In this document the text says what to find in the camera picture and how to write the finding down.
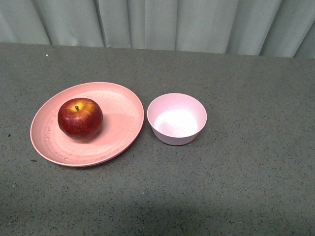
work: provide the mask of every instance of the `pink bowl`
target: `pink bowl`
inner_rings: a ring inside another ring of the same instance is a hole
[[[191,142],[205,126],[207,112],[195,98],[181,93],[168,93],[154,99],[147,110],[154,134],[170,145]]]

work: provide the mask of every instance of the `curtain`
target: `curtain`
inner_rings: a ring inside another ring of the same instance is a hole
[[[1,0],[0,42],[315,58],[315,0]]]

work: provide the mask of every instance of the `table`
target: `table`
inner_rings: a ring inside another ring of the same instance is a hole
[[[315,60],[0,44],[0,235],[314,235]],[[81,83],[170,92],[208,121],[191,143],[131,146],[84,168],[41,157],[38,109]]]

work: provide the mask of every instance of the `apple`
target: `apple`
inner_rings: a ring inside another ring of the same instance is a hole
[[[87,141],[99,133],[103,123],[100,106],[89,98],[73,98],[58,111],[59,128],[69,137]]]

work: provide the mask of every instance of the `pink plate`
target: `pink plate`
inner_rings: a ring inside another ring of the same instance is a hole
[[[59,128],[60,106],[76,97],[87,97],[103,111],[103,128],[89,143],[75,141]],[[144,120],[140,99],[129,89],[107,82],[68,88],[50,98],[31,124],[31,142],[36,151],[59,165],[83,167],[105,162],[123,152],[138,136]]]

